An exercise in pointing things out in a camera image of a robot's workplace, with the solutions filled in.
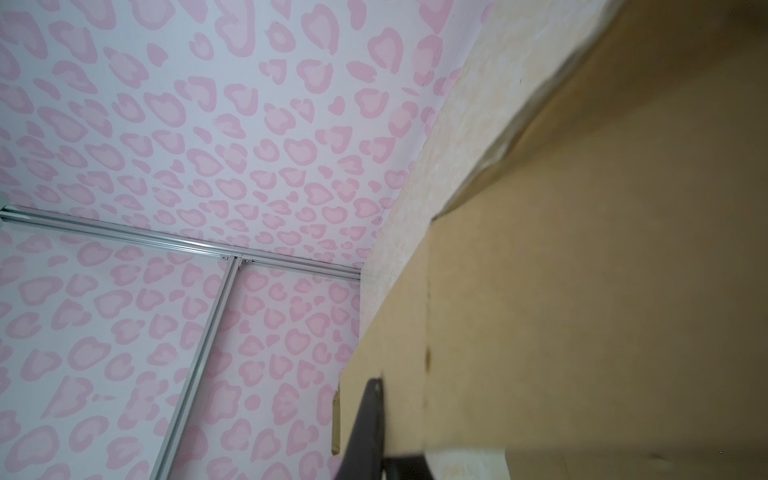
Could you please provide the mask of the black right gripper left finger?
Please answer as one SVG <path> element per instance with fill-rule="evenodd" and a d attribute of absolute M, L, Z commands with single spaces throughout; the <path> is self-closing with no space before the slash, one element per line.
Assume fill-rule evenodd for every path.
<path fill-rule="evenodd" d="M 336 480 L 380 480 L 384 454 L 384 386 L 367 381 Z"/>

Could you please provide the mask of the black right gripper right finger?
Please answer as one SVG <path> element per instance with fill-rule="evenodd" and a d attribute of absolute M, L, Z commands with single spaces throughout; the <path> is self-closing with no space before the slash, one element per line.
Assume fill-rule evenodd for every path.
<path fill-rule="evenodd" d="M 433 480 L 423 454 L 384 458 L 382 472 L 387 480 Z"/>

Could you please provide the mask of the brown cardboard box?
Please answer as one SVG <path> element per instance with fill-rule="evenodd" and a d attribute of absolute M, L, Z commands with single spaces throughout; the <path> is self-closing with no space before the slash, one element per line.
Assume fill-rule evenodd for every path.
<path fill-rule="evenodd" d="M 340 382 L 434 479 L 767 475 L 767 5 L 612 1 L 432 220 Z"/>

